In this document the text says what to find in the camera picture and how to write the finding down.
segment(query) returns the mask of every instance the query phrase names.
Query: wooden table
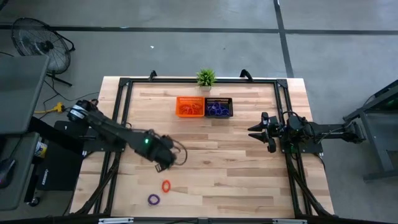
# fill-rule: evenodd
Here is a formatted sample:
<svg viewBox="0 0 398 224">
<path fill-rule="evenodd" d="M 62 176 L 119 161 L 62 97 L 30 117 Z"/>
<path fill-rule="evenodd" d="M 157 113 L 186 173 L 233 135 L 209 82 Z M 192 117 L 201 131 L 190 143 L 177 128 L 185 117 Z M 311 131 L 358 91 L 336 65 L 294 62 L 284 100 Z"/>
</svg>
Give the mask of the wooden table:
<svg viewBox="0 0 398 224">
<path fill-rule="evenodd" d="M 108 117 L 113 113 L 119 78 L 104 77 L 99 94 L 99 109 Z M 303 79 L 287 81 L 293 110 L 311 120 Z M 214 86 L 206 96 L 233 98 L 234 116 L 230 119 L 179 118 L 175 115 L 176 96 L 200 95 L 203 93 L 193 83 L 134 84 L 127 121 L 134 128 L 152 128 L 180 141 L 188 149 L 188 161 L 181 167 L 173 166 L 158 174 L 154 163 L 127 147 L 121 157 L 112 216 L 293 217 L 284 155 L 279 149 L 269 153 L 267 145 L 250 138 L 247 131 L 260 122 L 261 112 L 276 115 L 273 86 L 248 83 Z M 97 187 L 103 157 L 104 153 L 96 152 L 83 161 L 71 212 L 78 210 Z M 303 163 L 308 187 L 333 213 L 319 158 L 304 154 Z M 165 179 L 172 186 L 167 194 L 161 189 Z M 300 207 L 304 210 L 301 191 L 297 192 Z M 159 205 L 148 206 L 150 194 L 160 195 Z"/>
</svg>

